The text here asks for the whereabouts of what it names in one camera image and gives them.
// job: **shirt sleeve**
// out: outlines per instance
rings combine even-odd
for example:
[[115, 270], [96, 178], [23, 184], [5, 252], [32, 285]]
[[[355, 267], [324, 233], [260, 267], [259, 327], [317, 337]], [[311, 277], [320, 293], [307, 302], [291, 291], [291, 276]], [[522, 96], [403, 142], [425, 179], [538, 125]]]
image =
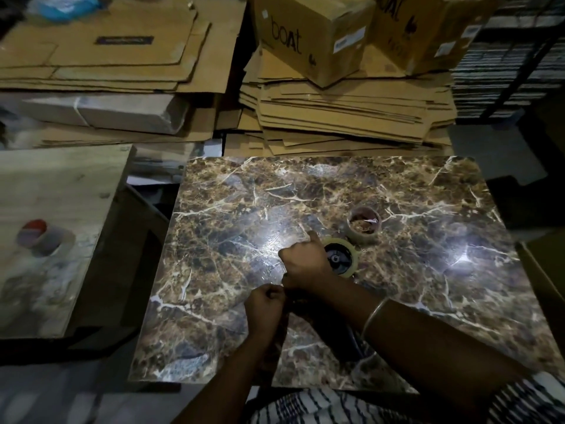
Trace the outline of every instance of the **shirt sleeve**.
[[506, 385], [496, 393], [488, 423], [565, 422], [565, 383], [547, 372]]

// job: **metal bangle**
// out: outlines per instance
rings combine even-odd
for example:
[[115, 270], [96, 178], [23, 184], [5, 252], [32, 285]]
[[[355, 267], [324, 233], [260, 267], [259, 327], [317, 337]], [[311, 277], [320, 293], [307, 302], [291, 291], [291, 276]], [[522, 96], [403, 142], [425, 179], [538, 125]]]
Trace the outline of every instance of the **metal bangle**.
[[378, 312], [381, 310], [381, 308], [383, 307], [383, 305], [385, 303], [387, 303], [389, 300], [389, 298], [385, 298], [383, 299], [376, 307], [375, 310], [371, 313], [371, 315], [369, 315], [369, 318], [367, 318], [367, 321], [365, 322], [365, 325], [363, 326], [363, 331], [361, 332], [361, 339], [365, 340], [365, 332], [367, 331], [367, 329], [369, 328], [369, 325], [371, 324], [371, 322], [375, 319], [375, 315], [378, 314]]

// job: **brown marble surface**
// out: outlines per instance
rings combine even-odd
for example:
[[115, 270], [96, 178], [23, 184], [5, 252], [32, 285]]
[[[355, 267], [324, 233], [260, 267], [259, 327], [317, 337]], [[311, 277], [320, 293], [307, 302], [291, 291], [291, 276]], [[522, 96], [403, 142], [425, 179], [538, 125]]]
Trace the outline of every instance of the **brown marble surface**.
[[[356, 282], [535, 369], [565, 366], [475, 162], [462, 158], [198, 158], [187, 164], [131, 378], [209, 381], [247, 333], [250, 290], [279, 283], [279, 249], [342, 236], [348, 211], [383, 222]], [[340, 363], [291, 314], [272, 384], [404, 391], [377, 355]]]

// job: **label sticker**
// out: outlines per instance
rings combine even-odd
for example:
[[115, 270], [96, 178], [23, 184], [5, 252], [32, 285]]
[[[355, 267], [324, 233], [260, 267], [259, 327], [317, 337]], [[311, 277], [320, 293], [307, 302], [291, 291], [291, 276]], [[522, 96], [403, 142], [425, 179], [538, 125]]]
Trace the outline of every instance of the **label sticker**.
[[348, 34], [345, 37], [336, 40], [335, 43], [333, 44], [333, 53], [337, 53], [340, 50], [348, 46], [351, 46], [352, 44], [355, 44], [361, 39], [363, 39], [363, 37], [365, 36], [365, 28], [366, 27], [362, 27], [353, 34]]
[[471, 40], [473, 40], [482, 27], [482, 25], [469, 25], [465, 28], [465, 31], [463, 31], [461, 38], [470, 38]]
[[434, 58], [437, 58], [438, 56], [449, 55], [449, 52], [451, 52], [451, 49], [453, 49], [453, 46], [455, 46], [455, 45], [456, 45], [455, 42], [448, 42], [448, 43], [440, 44], [440, 47], [437, 49], [437, 52], [434, 55]]
[[152, 44], [152, 35], [101, 35], [95, 44]]

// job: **white label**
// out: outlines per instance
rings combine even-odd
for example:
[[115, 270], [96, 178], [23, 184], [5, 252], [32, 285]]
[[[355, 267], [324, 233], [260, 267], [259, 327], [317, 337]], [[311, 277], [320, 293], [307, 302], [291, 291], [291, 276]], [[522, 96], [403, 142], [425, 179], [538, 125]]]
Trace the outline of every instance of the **white label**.
[[470, 38], [471, 40], [473, 40], [482, 27], [482, 25], [469, 25], [465, 28], [465, 31], [463, 31], [461, 38]]
[[448, 43], [440, 44], [440, 47], [437, 49], [437, 52], [434, 55], [434, 58], [437, 58], [438, 56], [449, 55], [449, 52], [451, 52], [451, 49], [453, 49], [453, 46], [455, 46], [455, 45], [456, 45], [455, 42], [448, 42]]
[[361, 40], [365, 36], [365, 28], [366, 27], [362, 27], [353, 34], [348, 34], [345, 37], [336, 40], [335, 43], [333, 44], [333, 53], [337, 53], [340, 50], [348, 46], [351, 46], [352, 44], [355, 44], [359, 40]]

